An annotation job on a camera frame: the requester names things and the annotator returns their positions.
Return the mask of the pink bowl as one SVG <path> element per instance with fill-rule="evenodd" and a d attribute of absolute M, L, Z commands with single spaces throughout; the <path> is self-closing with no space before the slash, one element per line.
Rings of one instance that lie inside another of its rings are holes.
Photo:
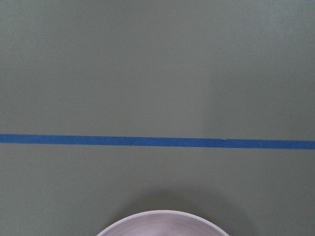
<path fill-rule="evenodd" d="M 217 225 L 177 210 L 150 210 L 125 217 L 99 233 L 100 236 L 226 236 Z"/>

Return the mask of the brown paper table mat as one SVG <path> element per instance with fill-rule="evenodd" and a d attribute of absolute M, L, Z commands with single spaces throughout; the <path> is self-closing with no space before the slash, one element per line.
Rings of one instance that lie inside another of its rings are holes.
<path fill-rule="evenodd" d="M 3 0 L 2 134 L 314 140 L 312 0 Z M 171 209 L 315 233 L 315 152 L 1 144 L 3 236 Z"/>

